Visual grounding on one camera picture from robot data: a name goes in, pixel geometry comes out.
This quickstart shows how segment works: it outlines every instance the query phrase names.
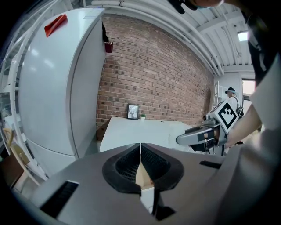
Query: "white pipe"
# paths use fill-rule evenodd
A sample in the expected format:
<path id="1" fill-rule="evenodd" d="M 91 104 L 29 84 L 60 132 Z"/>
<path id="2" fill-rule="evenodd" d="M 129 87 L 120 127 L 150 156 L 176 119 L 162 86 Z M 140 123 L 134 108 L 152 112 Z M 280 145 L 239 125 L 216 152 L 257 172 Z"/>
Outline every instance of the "white pipe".
<path id="1" fill-rule="evenodd" d="M 190 35 L 189 33 L 187 33 L 186 31 L 182 31 L 182 33 L 178 32 L 174 27 L 177 27 L 178 24 L 176 24 L 174 21 L 169 21 L 171 23 L 171 25 L 173 27 L 171 27 L 168 23 L 164 22 L 165 21 L 165 16 L 163 16 L 160 13 L 157 13 L 155 11 L 152 11 L 150 9 L 144 8 L 144 7 L 137 7 L 137 9 L 134 9 L 134 7 L 136 7 L 136 5 L 131 4 L 131 3 L 126 3 L 126 2 L 121 2 L 121 1 L 92 1 L 92 5 L 94 6 L 100 6 L 100 7 L 111 7 L 111 8 L 120 8 L 123 10 L 128 10 L 128 11 L 133 11 L 139 14 L 143 14 L 145 16 L 148 16 L 149 18 L 152 18 L 162 24 L 164 24 L 165 26 L 169 27 L 169 29 L 179 33 L 182 36 L 182 33 L 185 33 L 187 35 Z M 184 38 L 192 45 L 192 47 L 194 47 L 196 50 L 198 50 L 198 48 L 193 45 L 193 43 L 186 37 L 184 36 Z M 206 58 L 204 57 L 204 59 L 207 61 L 209 67 L 214 71 L 215 69 L 215 73 L 220 74 L 220 72 L 218 71 L 217 66 L 214 64 L 214 62 L 212 61 L 212 57 L 208 54 L 208 52 L 205 50 L 205 48 L 196 40 L 193 39 L 193 42 L 199 47 L 199 49 L 205 54 L 205 56 L 210 60 L 212 66 L 209 64 L 208 60 L 206 60 Z"/>
<path id="2" fill-rule="evenodd" d="M 44 5 L 42 8 L 38 9 L 35 13 L 33 13 L 31 16 L 29 16 L 29 18 L 27 20 L 25 20 L 17 29 L 17 31 L 14 33 L 13 38 L 9 44 L 8 50 L 6 52 L 6 55 L 4 57 L 4 60 L 2 62 L 2 68 L 1 68 L 1 74 L 0 74 L 0 84 L 2 84 L 2 80 L 3 80 L 3 76 L 4 76 L 4 72 L 9 68 L 9 66 L 6 67 L 6 63 L 7 63 L 7 57 L 10 54 L 10 50 L 14 45 L 14 41 L 15 39 L 18 37 L 18 34 L 20 32 L 20 30 L 23 28 L 24 25 L 26 25 L 31 19 L 33 19 L 34 16 L 36 16 L 38 13 L 40 13 L 41 11 L 43 11 L 45 8 L 47 8 L 48 6 L 50 6 L 52 4 L 52 2 L 47 3 L 46 5 Z"/>
<path id="3" fill-rule="evenodd" d="M 224 14 L 223 10 L 221 9 L 221 6 L 219 6 L 217 8 L 219 9 L 220 13 L 223 15 L 223 18 L 224 18 L 225 22 L 227 23 L 226 30 L 224 30 L 224 27 L 222 27 L 222 29 L 223 29 L 223 32 L 224 32 L 225 36 L 227 37 L 227 39 L 229 41 L 229 44 L 230 44 L 230 46 L 232 48 L 234 62 L 235 62 L 236 65 L 238 65 L 237 56 L 236 56 L 236 52 L 237 51 L 235 51 L 234 42 L 233 42 L 233 39 L 232 39 L 232 37 L 230 35 L 230 32 L 228 30 L 228 27 L 227 27 L 227 26 L 229 26 L 228 19 L 227 19 L 226 15 Z"/>
<path id="4" fill-rule="evenodd" d="M 125 10 L 125 11 L 131 11 L 131 12 L 134 12 L 134 13 L 138 13 L 140 15 L 143 15 L 145 17 L 148 17 L 148 18 L 151 18 L 161 24 L 163 24 L 164 26 L 166 26 L 167 28 L 171 29 L 173 32 L 177 33 L 183 40 L 187 41 L 202 57 L 203 59 L 206 61 L 206 63 L 208 64 L 209 68 L 213 71 L 213 73 L 215 74 L 216 71 L 214 71 L 214 68 L 210 65 L 210 63 L 208 62 L 208 60 L 205 58 L 205 56 L 201 53 L 201 51 L 185 36 L 183 35 L 182 33 L 180 33 L 178 30 L 176 30 L 174 27 L 172 27 L 171 25 L 169 25 L 168 23 L 164 22 L 163 20 L 160 20 L 150 14 L 147 14 L 147 13 L 144 13 L 144 12 L 141 12 L 141 11 L 138 11 L 138 10 L 135 10 L 135 9 L 132 9 L 132 8 L 127 8 L 127 7 L 123 7 L 123 6 L 116 6 L 116 5 L 101 5 L 101 7 L 108 7 L 108 8 L 118 8 L 118 9 L 122 9 L 122 10 Z"/>
<path id="5" fill-rule="evenodd" d="M 143 2 L 145 4 L 149 4 L 151 6 L 156 7 L 157 9 L 161 9 L 164 12 L 172 15 L 173 17 L 175 17 L 176 19 L 178 19 L 179 21 L 181 21 L 183 24 L 185 24 L 189 29 L 191 29 L 197 36 L 198 38 L 203 42 L 203 44 L 206 46 L 206 48 L 208 49 L 208 51 L 211 53 L 213 59 L 216 61 L 218 68 L 220 70 L 220 72 L 222 74 L 224 74 L 223 68 L 220 64 L 220 62 L 217 60 L 216 58 L 216 54 L 213 52 L 213 50 L 211 49 L 211 47 L 209 46 L 209 44 L 207 43 L 207 41 L 204 39 L 204 37 L 201 35 L 201 33 L 199 31 L 197 31 L 197 29 L 192 26 L 187 20 L 183 19 L 177 12 L 169 9 L 168 7 L 164 6 L 163 4 L 159 4 L 156 3 L 155 1 L 151 1 L 151 0 L 138 0 L 138 2 Z"/>
<path id="6" fill-rule="evenodd" d="M 127 3 L 127 2 L 122 2 L 122 3 L 121 3 L 121 6 L 127 6 L 127 7 L 129 7 L 129 8 L 134 8 L 134 7 L 135 7 L 134 4 L 132 4 L 132 3 Z M 162 14 L 160 14 L 160 13 L 158 13 L 158 12 L 155 12 L 155 11 L 153 11 L 153 10 L 147 9 L 147 8 L 145 8 L 145 7 L 142 7 L 142 6 L 138 6 L 137 9 L 138 9 L 138 10 L 141 10 L 141 11 L 147 11 L 147 12 L 149 12 L 150 14 L 155 15 L 155 16 L 157 16 L 158 18 L 161 18 L 162 20 L 166 20 L 166 18 L 167 18 L 167 17 L 163 16 Z M 178 24 L 176 24 L 174 21 L 169 20 L 169 21 L 166 21 L 166 22 L 171 22 L 174 27 L 177 27 L 177 26 L 178 26 Z M 185 33 L 186 35 L 189 35 L 189 36 L 190 36 L 190 34 L 187 33 L 186 31 L 182 31 L 182 30 L 181 30 L 181 32 L 183 32 L 183 33 Z M 211 62 L 211 64 L 212 64 L 213 68 L 216 69 L 217 74 L 219 74 L 219 71 L 217 70 L 217 66 L 216 66 L 215 63 L 212 61 L 212 57 L 208 54 L 208 52 L 205 50 L 205 48 L 204 48 L 195 38 L 192 38 L 191 41 L 194 42 L 194 43 L 199 47 L 199 49 L 202 50 L 202 52 L 205 54 L 205 56 L 210 60 L 210 62 Z"/>

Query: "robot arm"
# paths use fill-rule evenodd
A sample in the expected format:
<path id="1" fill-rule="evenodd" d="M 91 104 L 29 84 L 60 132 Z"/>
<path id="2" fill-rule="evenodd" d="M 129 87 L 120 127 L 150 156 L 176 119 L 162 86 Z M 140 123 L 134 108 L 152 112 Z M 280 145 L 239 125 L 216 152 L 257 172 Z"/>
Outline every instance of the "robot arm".
<path id="1" fill-rule="evenodd" d="M 238 120 L 235 110 L 225 100 L 212 109 L 199 127 L 193 127 L 176 138 L 180 145 L 190 145 L 194 151 L 209 152 L 212 155 L 223 155 L 224 144 L 230 129 Z M 219 139 L 214 138 L 214 130 L 219 131 Z"/>

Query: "window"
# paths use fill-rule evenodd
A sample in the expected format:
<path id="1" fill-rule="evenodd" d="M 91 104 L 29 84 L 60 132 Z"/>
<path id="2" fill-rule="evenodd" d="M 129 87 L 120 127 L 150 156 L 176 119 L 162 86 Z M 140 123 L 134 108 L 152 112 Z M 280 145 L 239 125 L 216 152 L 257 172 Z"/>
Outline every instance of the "window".
<path id="1" fill-rule="evenodd" d="M 239 41 L 248 40 L 248 31 L 238 33 Z"/>
<path id="2" fill-rule="evenodd" d="M 243 95 L 252 95 L 256 88 L 256 82 L 254 80 L 243 80 Z"/>

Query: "wall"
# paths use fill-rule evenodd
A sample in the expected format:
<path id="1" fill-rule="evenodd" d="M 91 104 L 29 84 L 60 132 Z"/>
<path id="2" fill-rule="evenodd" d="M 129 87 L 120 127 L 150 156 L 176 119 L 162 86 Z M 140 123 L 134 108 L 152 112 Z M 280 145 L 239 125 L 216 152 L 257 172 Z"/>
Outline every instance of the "wall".
<path id="1" fill-rule="evenodd" d="M 126 117 L 128 103 L 140 105 L 148 119 L 200 124 L 208 112 L 213 76 L 191 50 L 141 20 L 106 15 L 103 23 L 114 49 L 101 75 L 97 138 L 112 116 Z"/>
<path id="2" fill-rule="evenodd" d="M 252 104 L 251 101 L 244 100 L 244 105 L 243 105 L 243 107 L 244 107 L 244 109 L 243 109 L 244 114 L 247 113 L 247 111 L 248 111 L 248 109 L 250 108 L 251 104 Z"/>
<path id="3" fill-rule="evenodd" d="M 255 72 L 239 72 L 242 79 L 255 79 Z"/>
<path id="4" fill-rule="evenodd" d="M 240 73 L 225 73 L 221 77 L 216 77 L 214 83 L 220 82 L 220 86 L 232 87 L 237 92 L 239 92 L 239 101 L 243 100 L 243 87 L 242 87 L 242 77 Z"/>

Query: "ceiling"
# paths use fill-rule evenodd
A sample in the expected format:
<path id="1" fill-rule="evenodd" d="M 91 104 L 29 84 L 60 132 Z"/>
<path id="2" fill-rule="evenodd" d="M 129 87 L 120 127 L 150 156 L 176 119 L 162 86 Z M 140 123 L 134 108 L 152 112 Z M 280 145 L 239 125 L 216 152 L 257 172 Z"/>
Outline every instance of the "ceiling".
<path id="1" fill-rule="evenodd" d="M 184 4 L 181 15 L 167 0 L 86 0 L 87 7 L 106 8 L 105 13 L 126 15 L 152 23 L 185 43 L 214 76 L 239 72 L 254 76 L 247 41 L 238 32 L 248 30 L 241 11 L 232 5 L 192 11 Z"/>

